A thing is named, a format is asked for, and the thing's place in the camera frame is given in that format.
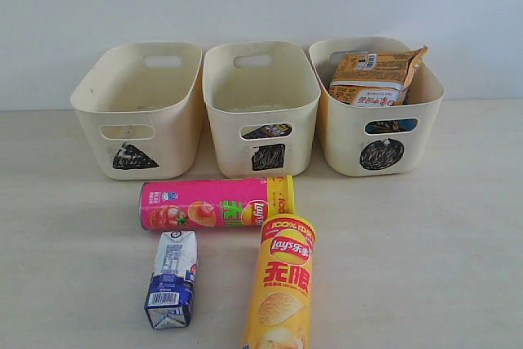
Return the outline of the purple juice carton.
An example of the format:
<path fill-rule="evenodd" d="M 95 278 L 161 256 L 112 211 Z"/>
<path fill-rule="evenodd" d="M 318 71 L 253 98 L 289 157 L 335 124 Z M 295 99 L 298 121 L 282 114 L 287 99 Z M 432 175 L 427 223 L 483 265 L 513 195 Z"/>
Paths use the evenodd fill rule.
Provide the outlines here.
<path fill-rule="evenodd" d="M 241 130 L 241 137 L 246 140 L 283 137 L 291 134 L 293 128 L 289 123 L 266 124 L 262 126 L 249 126 Z"/>

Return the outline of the pink chips can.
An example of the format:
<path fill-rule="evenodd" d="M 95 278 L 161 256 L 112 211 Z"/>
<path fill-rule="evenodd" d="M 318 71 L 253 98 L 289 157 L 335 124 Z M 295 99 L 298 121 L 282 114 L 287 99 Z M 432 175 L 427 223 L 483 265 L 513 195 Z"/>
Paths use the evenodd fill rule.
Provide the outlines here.
<path fill-rule="evenodd" d="M 145 230 L 259 226 L 279 213 L 295 213 L 294 181 L 282 177 L 149 181 L 140 194 Z"/>

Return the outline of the blue snack bag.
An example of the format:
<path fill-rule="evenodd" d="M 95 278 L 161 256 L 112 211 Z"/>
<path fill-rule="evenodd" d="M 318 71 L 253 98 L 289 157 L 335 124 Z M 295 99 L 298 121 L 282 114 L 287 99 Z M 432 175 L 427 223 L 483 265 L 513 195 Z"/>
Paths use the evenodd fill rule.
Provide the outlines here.
<path fill-rule="evenodd" d="M 417 123 L 417 119 L 377 120 L 367 123 L 365 131 L 368 134 L 410 132 L 416 128 Z"/>

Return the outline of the orange snack bag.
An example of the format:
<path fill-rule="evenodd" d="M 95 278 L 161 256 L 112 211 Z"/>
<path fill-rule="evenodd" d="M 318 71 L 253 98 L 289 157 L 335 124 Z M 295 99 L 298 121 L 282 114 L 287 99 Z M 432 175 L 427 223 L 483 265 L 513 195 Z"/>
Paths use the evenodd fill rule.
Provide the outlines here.
<path fill-rule="evenodd" d="M 327 92 L 343 104 L 374 108 L 405 103 L 413 77 L 428 52 L 348 52 L 338 63 Z"/>

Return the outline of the yellow chips can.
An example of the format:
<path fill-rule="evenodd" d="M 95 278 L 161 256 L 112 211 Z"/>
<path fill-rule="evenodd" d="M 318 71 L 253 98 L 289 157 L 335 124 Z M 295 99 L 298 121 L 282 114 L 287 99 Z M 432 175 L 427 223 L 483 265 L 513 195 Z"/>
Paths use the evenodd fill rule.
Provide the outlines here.
<path fill-rule="evenodd" d="M 266 219 L 242 348 L 308 348 L 315 228 L 305 218 Z"/>

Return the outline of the cream bin square mark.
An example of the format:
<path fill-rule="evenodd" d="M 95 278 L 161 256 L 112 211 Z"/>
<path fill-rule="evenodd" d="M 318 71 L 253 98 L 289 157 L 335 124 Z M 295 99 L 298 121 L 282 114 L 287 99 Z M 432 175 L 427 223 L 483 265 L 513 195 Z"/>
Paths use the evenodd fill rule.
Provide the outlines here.
<path fill-rule="evenodd" d="M 231 43 L 207 51 L 203 98 L 226 177 L 298 175 L 309 165 L 320 88 L 294 43 Z M 249 126 L 289 123 L 288 136 L 246 140 Z"/>

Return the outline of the cream bin triangle mark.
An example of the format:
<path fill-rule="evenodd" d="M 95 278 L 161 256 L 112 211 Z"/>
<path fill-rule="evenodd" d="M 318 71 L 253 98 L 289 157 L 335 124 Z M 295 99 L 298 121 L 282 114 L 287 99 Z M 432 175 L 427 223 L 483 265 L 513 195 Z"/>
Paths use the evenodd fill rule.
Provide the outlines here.
<path fill-rule="evenodd" d="M 132 43 L 107 51 L 70 97 L 101 171 L 115 180 L 179 177 L 205 118 L 202 49 Z"/>

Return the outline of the cream bin circle mark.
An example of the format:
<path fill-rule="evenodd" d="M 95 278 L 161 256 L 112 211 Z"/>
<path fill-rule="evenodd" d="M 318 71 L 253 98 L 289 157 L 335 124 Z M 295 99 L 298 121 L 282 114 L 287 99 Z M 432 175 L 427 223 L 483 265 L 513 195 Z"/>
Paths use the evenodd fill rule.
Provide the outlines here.
<path fill-rule="evenodd" d="M 350 177 L 407 172 L 424 151 L 445 94 L 423 65 L 413 77 L 405 105 L 362 108 L 344 104 L 327 91 L 342 55 L 349 51 L 405 51 L 393 38 L 335 38 L 308 49 L 321 89 L 316 134 L 329 166 Z"/>

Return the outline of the white blue milk carton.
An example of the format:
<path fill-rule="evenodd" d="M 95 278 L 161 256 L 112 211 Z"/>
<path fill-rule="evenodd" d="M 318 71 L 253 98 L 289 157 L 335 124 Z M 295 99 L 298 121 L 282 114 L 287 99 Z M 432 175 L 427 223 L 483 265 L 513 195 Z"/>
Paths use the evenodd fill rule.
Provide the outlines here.
<path fill-rule="evenodd" d="M 197 266 L 197 239 L 193 231 L 161 234 L 144 305 L 152 329 L 190 325 Z"/>

